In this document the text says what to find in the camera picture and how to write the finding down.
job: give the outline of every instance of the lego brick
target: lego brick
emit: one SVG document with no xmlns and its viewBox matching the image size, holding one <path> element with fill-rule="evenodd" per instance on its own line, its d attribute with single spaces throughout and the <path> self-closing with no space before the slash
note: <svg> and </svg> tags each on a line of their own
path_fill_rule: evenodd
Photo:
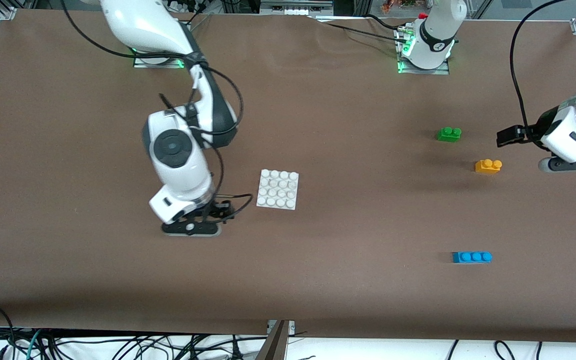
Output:
<svg viewBox="0 0 576 360">
<path fill-rule="evenodd" d="M 462 138 L 462 130 L 459 127 L 444 127 L 437 132 L 437 140 L 442 142 L 457 142 Z"/>
<path fill-rule="evenodd" d="M 295 210 L 297 206 L 297 186 L 299 174 L 296 172 L 261 170 L 256 205 L 263 208 Z"/>
<path fill-rule="evenodd" d="M 455 264 L 488 264 L 492 261 L 492 253 L 488 251 L 457 251 L 452 253 Z"/>
<path fill-rule="evenodd" d="M 503 164 L 499 160 L 484 159 L 476 162 L 475 171 L 483 174 L 496 174 L 499 173 L 502 166 Z"/>
</svg>

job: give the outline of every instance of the white floor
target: white floor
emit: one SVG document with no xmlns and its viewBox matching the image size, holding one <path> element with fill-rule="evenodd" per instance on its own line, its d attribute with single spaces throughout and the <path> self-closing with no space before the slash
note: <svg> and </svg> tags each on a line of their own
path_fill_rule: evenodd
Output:
<svg viewBox="0 0 576 360">
<path fill-rule="evenodd" d="M 107 340 L 109 337 L 86 337 L 78 340 L 92 342 Z M 172 336 L 172 344 L 185 345 L 190 337 Z M 230 335 L 213 335 L 198 347 L 206 347 L 218 342 L 232 339 Z M 328 339 L 328 338 L 290 338 L 286 360 L 304 360 L 315 356 L 313 360 L 446 360 L 453 340 L 409 340 L 409 339 Z M 123 342 L 108 342 L 105 344 L 65 344 L 60 349 L 74 360 L 111 360 L 113 355 L 123 346 Z M 242 341 L 239 343 L 243 354 L 258 351 L 263 340 Z M 507 341 L 515 360 L 533 360 L 537 351 L 537 342 Z M 5 341 L 0 341 L 0 350 Z M 499 346 L 506 360 L 511 360 L 503 346 Z M 230 345 L 224 345 L 225 350 L 231 350 Z M 8 349 L 4 360 L 11 360 L 12 349 Z M 223 359 L 229 354 L 225 351 L 210 351 L 201 354 L 201 360 Z M 126 355 L 124 360 L 133 360 L 137 349 Z M 17 352 L 19 360 L 24 360 Z M 143 360 L 166 360 L 167 354 L 160 350 L 147 350 Z M 459 341 L 452 360 L 497 360 L 493 341 Z M 576 360 L 576 342 L 544 342 L 540 360 Z"/>
</svg>

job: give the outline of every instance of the circular joint cap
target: circular joint cap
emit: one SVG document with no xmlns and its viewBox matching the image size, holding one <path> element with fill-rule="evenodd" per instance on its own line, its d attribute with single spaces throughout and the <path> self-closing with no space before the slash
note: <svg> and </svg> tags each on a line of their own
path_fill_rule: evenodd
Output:
<svg viewBox="0 0 576 360">
<path fill-rule="evenodd" d="M 182 130 L 170 129 L 160 133 L 152 147 L 155 157 L 171 168 L 186 164 L 193 151 L 193 142 Z"/>
</svg>

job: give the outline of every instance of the black cable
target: black cable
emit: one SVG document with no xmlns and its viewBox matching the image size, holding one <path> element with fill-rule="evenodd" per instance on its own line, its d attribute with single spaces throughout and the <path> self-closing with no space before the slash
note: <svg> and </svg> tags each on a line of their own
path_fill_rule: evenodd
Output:
<svg viewBox="0 0 576 360">
<path fill-rule="evenodd" d="M 212 196 L 210 196 L 210 201 L 208 201 L 208 206 L 204 207 L 202 212 L 201 212 L 201 221 L 202 223 L 207 223 L 206 218 L 208 218 L 209 215 L 209 210 L 210 210 L 210 205 L 215 201 L 215 198 L 217 197 L 217 194 L 219 194 L 219 190 L 222 188 L 222 182 L 224 182 L 224 158 L 222 158 L 222 153 L 217 150 L 217 148 L 210 143 L 209 141 L 207 141 L 206 139 L 204 139 L 203 141 L 205 141 L 206 143 L 208 143 L 210 145 L 210 148 L 214 151 L 215 155 L 217 155 L 217 159 L 219 160 L 219 181 L 217 182 L 217 187 L 215 187 L 214 192 L 212 193 Z"/>
<path fill-rule="evenodd" d="M 0 314 L 3 315 L 3 317 L 6 319 L 6 323 L 8 325 L 8 328 L 10 330 L 10 338 L 8 340 L 8 342 L 12 342 L 12 358 L 16 359 L 16 346 L 15 346 L 15 330 L 12 326 L 12 321 L 10 320 L 10 317 L 8 316 L 8 314 L 6 313 L 6 311 L 4 311 L 2 308 L 0 308 Z"/>
<path fill-rule="evenodd" d="M 459 339 L 455 340 L 452 343 L 452 346 L 450 347 L 450 351 L 448 351 L 448 357 L 446 357 L 446 360 L 451 360 L 453 358 L 453 353 L 455 352 L 455 348 L 457 347 L 458 342 L 459 342 Z"/>
<path fill-rule="evenodd" d="M 396 25 L 396 26 L 388 25 L 388 23 L 385 23 L 384 21 L 382 21 L 381 18 L 378 18 L 377 16 L 375 16 L 374 14 L 371 14 L 371 13 L 367 13 L 367 14 L 365 14 L 363 17 L 364 17 L 364 18 L 374 19 L 374 20 L 377 21 L 377 23 L 379 23 L 379 25 L 381 25 L 381 26 L 384 27 L 384 28 L 388 28 L 388 29 L 390 29 L 390 30 L 397 30 L 398 27 L 403 27 L 404 25 L 406 25 L 405 22 L 402 23 L 401 25 Z"/>
<path fill-rule="evenodd" d="M 505 342 L 501 341 L 501 340 L 497 340 L 494 342 L 494 353 L 497 355 L 497 357 L 499 357 L 499 359 L 501 360 L 507 360 L 505 357 L 503 357 L 500 353 L 499 353 L 499 349 L 498 346 L 499 344 L 503 345 L 505 347 L 505 350 L 508 351 L 508 354 L 510 354 L 510 358 L 512 360 L 515 360 L 515 355 L 513 354 L 512 351 L 510 351 L 510 347 L 508 347 L 508 344 L 506 344 Z"/>
<path fill-rule="evenodd" d="M 265 336 L 255 336 L 255 337 L 243 337 L 242 339 L 238 339 L 237 341 L 238 342 L 248 342 L 248 341 L 252 341 L 252 340 L 265 340 L 265 339 L 266 339 Z M 203 350 L 198 351 L 195 356 L 191 356 L 187 360 L 196 360 L 197 357 L 199 355 L 201 355 L 203 352 L 214 350 L 218 347 L 224 346 L 226 344 L 230 344 L 231 342 L 233 342 L 233 340 L 222 341 L 222 342 L 218 342 L 217 344 L 213 344 L 211 346 L 208 346 L 208 347 L 204 348 Z"/>
<path fill-rule="evenodd" d="M 537 344 L 537 354 L 534 356 L 534 360 L 539 360 L 539 356 L 542 354 L 542 345 L 544 344 L 543 341 L 538 342 Z"/>
<path fill-rule="evenodd" d="M 231 197 L 231 199 L 238 199 L 238 198 L 248 198 L 248 199 L 247 199 L 247 201 L 246 201 L 240 208 L 234 210 L 234 211 L 232 212 L 232 214 L 229 214 L 228 216 L 224 216 L 224 217 L 222 217 L 222 218 L 220 218 L 220 219 L 218 219 L 218 220 L 208 220 L 208 221 L 206 221 L 206 223 L 208 223 L 208 224 L 219 224 L 219 223 L 222 223 L 222 222 L 224 222 L 224 221 L 227 221 L 227 220 L 230 220 L 230 219 L 234 218 L 237 214 L 239 214 L 240 212 L 242 212 L 242 210 L 244 210 L 244 209 L 252 202 L 252 199 L 254 198 L 254 196 L 253 196 L 253 194 L 251 194 L 251 193 L 245 193 L 245 194 L 236 194 L 236 195 L 233 195 L 233 196 Z"/>
<path fill-rule="evenodd" d="M 359 33 L 359 34 L 370 35 L 371 37 L 377 37 L 377 38 L 381 38 L 381 39 L 387 39 L 387 40 L 390 40 L 390 41 L 394 41 L 395 43 L 406 43 L 406 40 L 400 39 L 400 38 L 394 38 L 394 37 L 390 37 L 390 36 L 373 34 L 372 32 L 368 32 L 368 31 L 364 31 L 364 30 L 358 30 L 358 29 L 353 29 L 353 28 L 351 28 L 351 27 L 346 27 L 346 26 L 342 26 L 342 25 L 336 25 L 335 23 L 329 23 L 329 22 L 327 22 L 326 24 L 327 24 L 327 25 L 330 25 L 331 27 L 340 28 L 340 29 L 344 29 L 344 30 L 350 30 L 351 32 L 355 32 L 355 33 Z"/>
<path fill-rule="evenodd" d="M 544 4 L 535 7 L 535 9 L 530 11 L 526 16 L 524 16 L 521 19 L 521 21 L 519 21 L 519 25 L 517 25 L 517 28 L 514 30 L 514 34 L 512 35 L 512 41 L 510 42 L 510 76 L 512 76 L 512 84 L 514 85 L 514 91 L 517 93 L 517 99 L 519 100 L 519 109 L 521 110 L 521 118 L 523 119 L 523 127 L 525 128 L 526 137 L 528 137 L 528 140 L 531 141 L 535 146 L 537 146 L 541 150 L 546 151 L 549 151 L 548 148 L 546 148 L 546 146 L 543 146 L 542 144 L 537 143 L 537 140 L 535 140 L 535 138 L 533 137 L 533 133 L 528 128 L 528 119 L 526 117 L 526 109 L 524 107 L 524 98 L 522 96 L 521 90 L 519 90 L 519 84 L 517 83 L 517 77 L 515 76 L 515 43 L 517 41 L 517 35 L 519 34 L 519 30 L 521 30 L 524 23 L 526 22 L 526 20 L 528 20 L 528 18 L 530 18 L 530 16 L 532 16 L 534 13 L 538 12 L 539 10 L 545 7 L 549 7 L 553 4 L 560 2 L 566 2 L 566 0 L 551 0 L 549 2 L 546 2 Z"/>
<path fill-rule="evenodd" d="M 186 24 L 190 24 L 193 22 L 193 20 L 195 20 L 196 16 L 198 16 L 199 14 L 201 14 L 204 9 L 206 9 L 206 6 L 203 7 L 203 9 L 201 8 L 201 5 L 199 5 L 199 9 L 197 9 L 197 11 L 194 12 L 194 15 L 190 17 L 190 20 L 188 20 L 188 22 L 186 22 Z"/>
</svg>

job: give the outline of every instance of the orange lego brick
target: orange lego brick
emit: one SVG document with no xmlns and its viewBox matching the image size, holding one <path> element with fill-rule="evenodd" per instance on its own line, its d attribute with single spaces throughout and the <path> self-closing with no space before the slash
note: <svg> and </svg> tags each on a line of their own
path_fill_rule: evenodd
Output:
<svg viewBox="0 0 576 360">
<path fill-rule="evenodd" d="M 496 174 L 501 170 L 503 164 L 499 160 L 491 159 L 479 160 L 475 164 L 475 171 L 484 174 Z"/>
</svg>

